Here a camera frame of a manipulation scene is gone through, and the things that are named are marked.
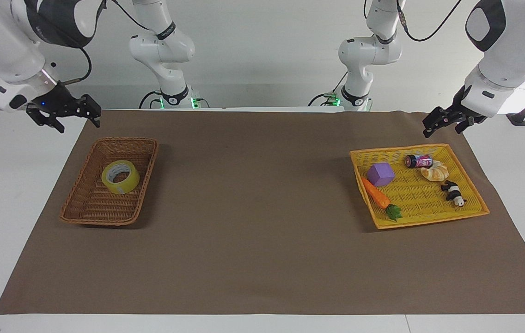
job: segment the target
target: white table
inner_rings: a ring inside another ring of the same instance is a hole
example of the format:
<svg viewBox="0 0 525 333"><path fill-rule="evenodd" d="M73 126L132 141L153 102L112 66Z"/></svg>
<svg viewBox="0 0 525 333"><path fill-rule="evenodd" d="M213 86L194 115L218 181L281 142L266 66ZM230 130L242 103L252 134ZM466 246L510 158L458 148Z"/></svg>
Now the white table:
<svg viewBox="0 0 525 333"><path fill-rule="evenodd" d="M261 108L224 111L341 111ZM0 296L84 121L63 120L66 134L25 114L0 112ZM488 179L525 240L525 128L503 116L465 133ZM389 316L172 316L26 314L0 316L3 332L525 332L525 314Z"/></svg>

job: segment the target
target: wicker basket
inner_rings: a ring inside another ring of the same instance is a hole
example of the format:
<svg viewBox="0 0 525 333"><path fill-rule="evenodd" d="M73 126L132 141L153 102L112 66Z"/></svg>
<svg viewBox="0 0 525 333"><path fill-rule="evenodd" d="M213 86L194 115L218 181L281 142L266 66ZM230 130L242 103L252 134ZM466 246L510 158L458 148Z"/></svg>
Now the wicker basket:
<svg viewBox="0 0 525 333"><path fill-rule="evenodd" d="M122 226L137 220L158 153L154 139L107 137L92 145L60 218L78 225ZM128 160L140 173L140 183L127 194L113 194L102 183L104 168Z"/></svg>
<svg viewBox="0 0 525 333"><path fill-rule="evenodd" d="M434 160L444 162L449 171L448 179L460 187L466 200L465 206L456 207L453 202L446 201L447 193L440 188L442 183L428 181L419 169L407 168L404 158L408 154L429 154ZM478 190L447 144L354 150L350 155L359 190L378 229L425 225L489 213ZM370 167L378 162L389 162L396 175L391 183L380 187L379 190L402 209L403 217L397 222L388 219L385 211L369 198L360 181L361 177L367 177Z"/></svg>

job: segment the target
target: brown tabletop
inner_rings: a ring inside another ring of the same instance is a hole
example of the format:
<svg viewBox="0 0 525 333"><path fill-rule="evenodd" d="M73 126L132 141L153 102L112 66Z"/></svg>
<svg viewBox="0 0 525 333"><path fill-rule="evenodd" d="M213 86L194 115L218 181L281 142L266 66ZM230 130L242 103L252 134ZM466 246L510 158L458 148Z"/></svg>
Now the brown tabletop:
<svg viewBox="0 0 525 333"><path fill-rule="evenodd" d="M424 114L104 111L87 124L0 314L525 313L525 244L463 136ZM92 143L153 137L136 224L58 219ZM449 143L491 214L378 231L354 149Z"/></svg>

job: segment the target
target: white wall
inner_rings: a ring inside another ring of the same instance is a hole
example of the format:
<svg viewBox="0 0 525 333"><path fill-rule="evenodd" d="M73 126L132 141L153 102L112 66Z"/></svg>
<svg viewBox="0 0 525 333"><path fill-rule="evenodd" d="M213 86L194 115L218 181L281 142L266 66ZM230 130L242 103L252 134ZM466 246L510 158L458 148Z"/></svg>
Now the white wall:
<svg viewBox="0 0 525 333"><path fill-rule="evenodd" d="M120 2L134 13L129 0ZM411 33L429 34L454 3L408 1ZM424 43L412 42L400 28L402 59L372 68L374 110L431 111L450 104L482 56L464 32L475 4L462 2L446 26ZM194 60L183 65L187 81L215 107L307 105L345 72L337 53L342 40L371 35L363 0L169 0L168 6L197 47ZM138 31L109 3L87 46L92 75L72 86L72 92L90 93L104 108L135 108L146 92L157 89L151 72L129 54L129 37ZM63 80L85 72L78 50L45 45L43 53L58 64Z"/></svg>

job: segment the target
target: purple cube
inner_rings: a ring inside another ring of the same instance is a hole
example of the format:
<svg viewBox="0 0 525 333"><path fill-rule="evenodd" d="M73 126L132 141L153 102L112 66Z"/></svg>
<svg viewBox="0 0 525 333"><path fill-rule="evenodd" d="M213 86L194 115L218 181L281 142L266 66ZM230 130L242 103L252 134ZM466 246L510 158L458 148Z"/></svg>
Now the purple cube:
<svg viewBox="0 0 525 333"><path fill-rule="evenodd" d="M394 179L394 170L389 163L376 163L367 171L367 179L375 186L386 186Z"/></svg>

